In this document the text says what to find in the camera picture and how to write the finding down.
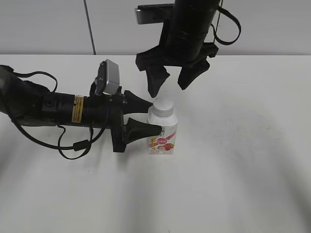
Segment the white table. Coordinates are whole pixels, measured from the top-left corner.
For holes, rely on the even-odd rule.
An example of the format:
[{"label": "white table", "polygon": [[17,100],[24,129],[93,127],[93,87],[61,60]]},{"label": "white table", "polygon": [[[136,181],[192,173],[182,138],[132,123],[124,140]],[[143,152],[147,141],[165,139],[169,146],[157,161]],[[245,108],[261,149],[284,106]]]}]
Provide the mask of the white table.
[{"label": "white table", "polygon": [[[87,95],[107,58],[119,64],[124,90],[151,100],[134,56],[0,55],[0,64],[50,72],[58,92]],[[310,232],[311,57],[210,63],[186,91],[176,83],[180,69],[168,68],[159,96],[179,111],[175,155],[148,155],[145,140],[113,153],[106,131],[88,156],[67,161],[0,114],[0,232]],[[27,130],[53,144],[61,133]],[[88,129],[69,127],[63,145],[86,137]]]}]

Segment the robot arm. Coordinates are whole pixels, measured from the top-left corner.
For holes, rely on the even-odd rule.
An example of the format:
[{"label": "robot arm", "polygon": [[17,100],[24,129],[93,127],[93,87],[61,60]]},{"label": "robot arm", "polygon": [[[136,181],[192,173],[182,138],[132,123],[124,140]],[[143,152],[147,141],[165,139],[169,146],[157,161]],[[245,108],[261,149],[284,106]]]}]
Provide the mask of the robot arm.
[{"label": "robot arm", "polygon": [[[56,150],[86,150],[104,130],[111,130],[114,152],[124,152],[126,145],[149,136],[159,135],[161,127],[134,119],[123,123],[123,115],[147,113],[152,106],[130,91],[121,93],[118,65],[106,60],[101,63],[89,97],[49,91],[46,87],[22,81],[31,74],[14,73],[0,66],[0,111],[6,113],[16,127],[30,140]],[[97,137],[62,148],[31,137],[21,126],[79,126],[102,129]]]},{"label": "robot arm", "polygon": [[207,57],[215,57],[218,51],[214,43],[205,43],[209,27],[216,11],[232,19],[239,28],[238,37],[231,42],[221,40],[214,29],[215,39],[223,45],[231,45],[240,36],[239,21],[219,6],[220,0],[175,0],[175,4],[141,5],[136,9],[138,24],[163,23],[159,45],[137,54],[136,64],[145,70],[148,91],[157,96],[160,87],[169,77],[164,66],[182,67],[178,84],[186,89],[200,74],[209,69]]}]

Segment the cable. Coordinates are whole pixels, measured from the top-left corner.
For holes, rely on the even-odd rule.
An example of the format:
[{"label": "cable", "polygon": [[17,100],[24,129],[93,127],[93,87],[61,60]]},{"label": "cable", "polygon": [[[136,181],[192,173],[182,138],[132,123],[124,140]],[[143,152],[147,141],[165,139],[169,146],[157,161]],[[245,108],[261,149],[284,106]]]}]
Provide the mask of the cable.
[{"label": "cable", "polygon": [[89,31],[89,35],[90,35],[90,37],[91,37],[91,44],[92,44],[92,48],[93,48],[93,55],[96,55],[95,44],[94,44],[94,39],[93,39],[93,33],[92,33],[91,23],[90,23],[90,21],[89,21],[89,16],[88,16],[88,9],[87,9],[86,0],[83,0],[83,2],[84,2],[84,9],[85,9],[85,11],[86,11],[86,20],[87,20],[88,31]]},{"label": "cable", "polygon": [[[45,143],[45,142],[42,142],[34,137],[32,137],[29,133],[27,133],[23,128],[22,126],[20,125],[20,123],[17,121],[17,119],[15,118],[14,114],[11,112],[11,109],[9,108],[6,100],[4,99],[4,95],[2,93],[2,91],[0,90],[0,99],[2,99],[2,102],[3,102],[3,106],[10,118],[10,120],[12,121],[12,123],[16,126],[16,128],[26,137],[28,138],[29,140],[31,140],[32,142],[34,143],[37,143],[41,146],[44,146],[44,147],[47,147],[47,148],[50,148],[50,149],[54,149],[54,150],[73,150],[74,149],[74,146],[71,146],[71,147],[59,147],[59,146],[54,146],[54,145],[51,145],[51,144],[48,144],[48,143]],[[107,114],[106,114],[106,120],[105,120],[105,123],[103,124],[100,132],[97,134],[97,136],[94,138],[94,139],[91,139],[90,143],[94,143],[96,142],[104,133],[105,129],[106,129],[106,126],[107,126],[107,123],[108,123],[108,115],[109,115],[109,111],[107,110]]]},{"label": "cable", "polygon": [[[0,90],[0,97],[2,98],[2,102],[3,102],[3,105],[4,105],[4,108],[10,118],[10,120],[12,121],[12,123],[16,126],[16,128],[26,137],[28,138],[29,140],[41,145],[41,146],[44,146],[44,147],[47,147],[47,148],[50,148],[50,149],[54,149],[54,150],[57,150],[58,147],[57,146],[54,146],[54,145],[50,145],[48,143],[45,143],[45,142],[42,142],[42,141],[39,141],[38,139],[32,137],[30,134],[28,134],[23,128],[22,126],[19,124],[19,122],[16,120],[15,116],[13,115],[13,113],[11,112],[11,109],[9,108],[9,106],[7,105],[7,102],[4,100],[4,96]],[[73,150],[73,147],[62,147],[62,150]]]},{"label": "cable", "polygon": [[84,152],[80,156],[75,157],[75,158],[69,158],[62,152],[62,149],[61,149],[61,146],[60,146],[60,142],[62,140],[63,135],[66,132],[66,128],[64,126],[61,126],[61,125],[57,125],[57,127],[64,130],[63,133],[60,135],[60,137],[58,139],[58,142],[57,142],[58,152],[61,154],[62,157],[64,157],[65,159],[68,159],[68,160],[76,160],[76,159],[82,158],[83,156],[86,156],[87,153],[89,153],[89,151],[91,150],[91,147],[92,147],[92,143],[91,142],[92,142],[93,134],[94,134],[93,126],[89,127],[89,131],[90,131],[89,146],[84,150]]},{"label": "cable", "polygon": [[[221,0],[221,3],[220,3],[220,7],[223,7],[223,3],[224,3],[224,0]],[[220,12],[218,13],[218,19],[217,19],[217,24],[216,24],[216,33],[217,33],[217,30],[218,30],[218,25],[219,25],[219,20],[220,20]]]},{"label": "cable", "polygon": [[51,75],[47,72],[44,72],[44,71],[36,71],[36,72],[28,73],[28,74],[21,74],[21,73],[13,72],[13,74],[17,77],[20,77],[20,78],[29,78],[29,77],[36,75],[36,74],[43,74],[43,75],[49,76],[50,78],[52,78],[56,82],[54,90],[52,92],[55,92],[57,89],[57,86],[58,86],[57,79],[53,75]]}]

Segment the white bottle cap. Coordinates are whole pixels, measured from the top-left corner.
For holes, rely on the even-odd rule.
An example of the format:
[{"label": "white bottle cap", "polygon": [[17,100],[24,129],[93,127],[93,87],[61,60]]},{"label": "white bottle cap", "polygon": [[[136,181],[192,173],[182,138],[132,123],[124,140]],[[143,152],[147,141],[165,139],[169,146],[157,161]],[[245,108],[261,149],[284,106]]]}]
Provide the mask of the white bottle cap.
[{"label": "white bottle cap", "polygon": [[154,101],[153,112],[159,117],[169,117],[174,112],[174,103],[170,100],[158,98]]}]

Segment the yellow label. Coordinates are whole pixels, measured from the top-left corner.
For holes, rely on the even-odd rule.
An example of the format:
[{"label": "yellow label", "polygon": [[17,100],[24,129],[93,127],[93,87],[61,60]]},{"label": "yellow label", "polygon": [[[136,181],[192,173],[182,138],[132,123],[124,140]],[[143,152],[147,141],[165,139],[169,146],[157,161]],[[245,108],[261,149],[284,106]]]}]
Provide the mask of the yellow label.
[{"label": "yellow label", "polygon": [[72,123],[81,123],[83,111],[83,96],[74,96],[73,110],[72,110]]}]

